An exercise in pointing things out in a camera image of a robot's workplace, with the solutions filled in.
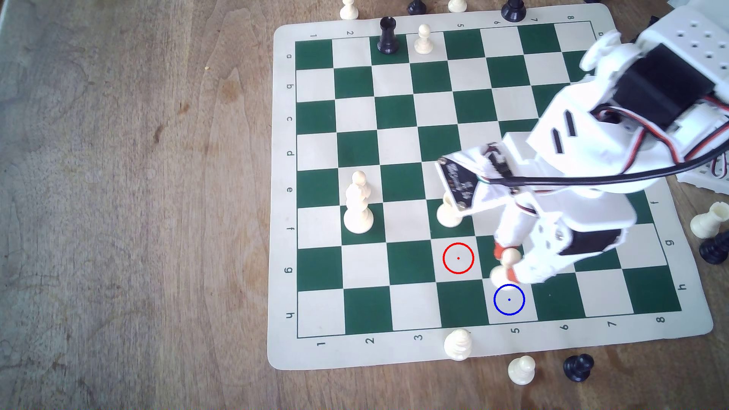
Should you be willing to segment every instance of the white pawn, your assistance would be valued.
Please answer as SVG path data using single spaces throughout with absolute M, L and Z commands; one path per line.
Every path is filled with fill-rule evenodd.
M 450 0 L 448 2 L 448 11 L 452 13 L 462 13 L 466 11 L 466 0 Z
M 342 0 L 344 7 L 339 11 L 342 20 L 356 20 L 359 17 L 359 10 L 353 5 L 354 0 Z
M 433 42 L 428 38 L 430 36 L 430 26 L 421 24 L 418 28 L 418 38 L 415 41 L 415 51 L 419 54 L 428 54 L 433 51 Z
M 724 202 L 714 202 L 706 214 L 699 214 L 691 220 L 691 232 L 697 238 L 713 238 L 719 233 L 722 222 L 729 220 L 729 205 Z
M 443 349 L 453 360 L 466 360 L 471 355 L 471 333 L 466 329 L 455 329 L 445 337 Z
M 451 197 L 448 196 L 448 193 L 443 195 L 443 204 L 438 207 L 438 210 L 435 212 L 435 217 L 438 219 L 438 223 L 446 228 L 455 228 L 463 220 L 462 217 L 456 214 L 456 209 L 453 207 L 453 202 L 451 202 Z
M 534 368 L 537 364 L 530 356 L 518 357 L 509 363 L 509 379 L 524 386 L 534 380 Z
M 362 201 L 370 197 L 370 184 L 367 184 L 367 175 L 362 171 L 355 171 L 352 174 L 352 183 L 347 187 L 344 196 L 347 200 L 356 199 Z

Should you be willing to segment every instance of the black chess piece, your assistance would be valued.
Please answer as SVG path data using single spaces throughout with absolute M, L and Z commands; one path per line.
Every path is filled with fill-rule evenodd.
M 590 369 L 594 365 L 595 360 L 586 353 L 570 356 L 564 361 L 564 374 L 573 382 L 584 382 L 590 377 Z
M 395 26 L 395 19 L 392 17 L 383 17 L 380 20 L 382 34 L 380 35 L 380 41 L 377 42 L 377 49 L 380 50 L 380 53 L 392 54 L 400 48 L 397 37 L 395 37 Z
M 729 231 L 709 238 L 698 247 L 698 254 L 707 263 L 719 265 L 729 256 Z
M 426 7 L 425 3 L 423 3 L 423 0 L 412 0 L 410 4 L 408 4 L 408 14 L 409 15 L 424 15 L 428 12 L 428 7 Z
M 502 7 L 502 17 L 512 23 L 524 20 L 526 17 L 524 0 L 508 0 Z

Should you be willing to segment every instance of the chess piece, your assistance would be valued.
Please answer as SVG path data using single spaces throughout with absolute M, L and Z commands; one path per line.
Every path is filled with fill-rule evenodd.
M 355 171 L 352 174 L 352 183 L 347 187 L 344 196 L 347 200 L 356 199 L 361 201 L 370 197 L 370 184 L 367 183 L 367 175 L 362 171 Z
M 428 54 L 433 51 L 433 42 L 430 41 L 430 26 L 421 24 L 418 28 L 419 38 L 415 41 L 414 48 L 418 54 Z
M 425 6 L 425 3 L 423 3 L 422 0 L 412 0 L 410 4 L 408 4 L 409 15 L 424 15 L 427 12 L 428 8 Z
M 443 342 L 445 353 L 453 360 L 466 360 L 471 354 L 471 333 L 466 329 L 455 329 Z
M 382 28 L 382 34 L 380 35 L 380 41 L 377 42 L 377 49 L 383 54 L 392 54 L 398 51 L 400 44 L 395 37 L 395 26 L 397 23 L 392 17 L 383 17 L 380 20 L 380 28 Z
M 509 379 L 524 386 L 534 380 L 534 368 L 537 364 L 530 356 L 517 357 L 509 363 Z
M 456 214 L 456 209 L 453 208 L 453 202 L 451 202 L 448 193 L 443 195 L 443 204 L 438 207 L 438 210 L 435 212 L 435 217 L 438 219 L 438 223 L 446 228 L 455 228 L 463 220 L 462 217 Z
M 729 256 L 729 231 L 709 238 L 698 247 L 698 254 L 707 263 L 719 265 Z
M 356 20 L 359 17 L 359 10 L 353 5 L 354 0 L 342 0 L 344 7 L 339 11 L 342 20 Z
M 595 365 L 595 360 L 588 354 L 570 356 L 562 366 L 564 374 L 573 382 L 584 382 L 590 377 L 590 370 Z
M 466 11 L 466 0 L 450 0 L 448 2 L 448 11 L 452 13 L 462 13 Z
M 508 0 L 502 7 L 502 17 L 512 23 L 524 20 L 526 17 L 524 0 Z
M 521 260 L 521 253 L 516 248 L 506 248 L 502 253 L 501 263 L 506 268 L 511 268 Z
M 690 224 L 691 232 L 700 239 L 713 238 L 719 233 L 722 222 L 727 220 L 729 220 L 729 205 L 724 202 L 714 202 L 707 213 L 693 217 Z

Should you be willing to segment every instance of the wood grain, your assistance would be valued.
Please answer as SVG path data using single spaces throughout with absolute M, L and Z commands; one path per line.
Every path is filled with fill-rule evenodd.
M 577 3 L 532 0 L 531 6 Z M 630 39 L 664 0 L 605 0 Z M 427 1 L 447 12 L 447 0 Z M 358 0 L 360 18 L 406 0 Z M 500 1 L 470 0 L 469 9 Z M 0 407 L 721 408 L 729 276 L 698 258 L 708 336 L 276 371 L 266 357 L 271 47 L 336 0 L 7 0 L 0 28 Z M 671 179 L 687 226 L 726 200 Z M 698 248 L 698 240 L 689 240 Z

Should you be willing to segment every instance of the chessboard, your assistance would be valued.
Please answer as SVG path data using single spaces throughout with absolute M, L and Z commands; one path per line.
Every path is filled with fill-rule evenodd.
M 708 333 L 695 261 L 665 180 L 628 195 L 625 244 L 522 292 L 488 278 L 502 208 L 436 218 L 444 154 L 530 131 L 579 62 L 615 29 L 602 4 L 395 16 L 399 50 L 378 52 L 379 19 L 280 27 L 273 48 L 268 359 L 277 369 L 447 360 Z M 428 24 L 433 51 L 415 53 Z M 363 171 L 372 228 L 343 224 Z M 528 252 L 527 242 L 521 249 Z M 470 267 L 454 271 L 461 263 Z

